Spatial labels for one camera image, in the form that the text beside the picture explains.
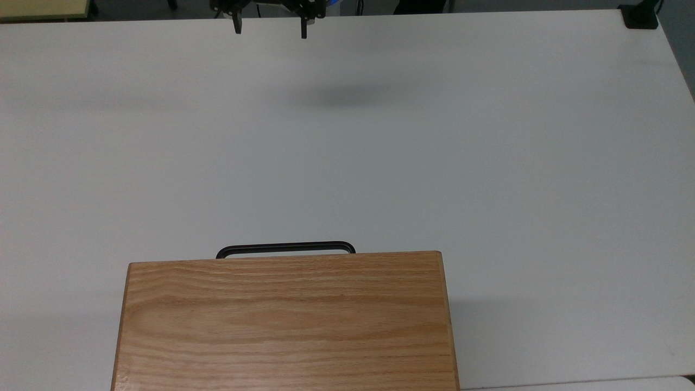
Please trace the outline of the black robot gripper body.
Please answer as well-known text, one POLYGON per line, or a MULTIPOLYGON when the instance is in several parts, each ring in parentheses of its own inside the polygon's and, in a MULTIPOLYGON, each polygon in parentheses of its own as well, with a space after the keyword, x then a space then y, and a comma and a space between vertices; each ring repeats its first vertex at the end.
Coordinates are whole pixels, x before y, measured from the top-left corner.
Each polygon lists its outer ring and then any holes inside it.
POLYGON ((307 20, 323 19, 327 16, 327 1, 210 1, 210 8, 221 14, 240 15, 250 3, 284 8, 290 14, 307 20))

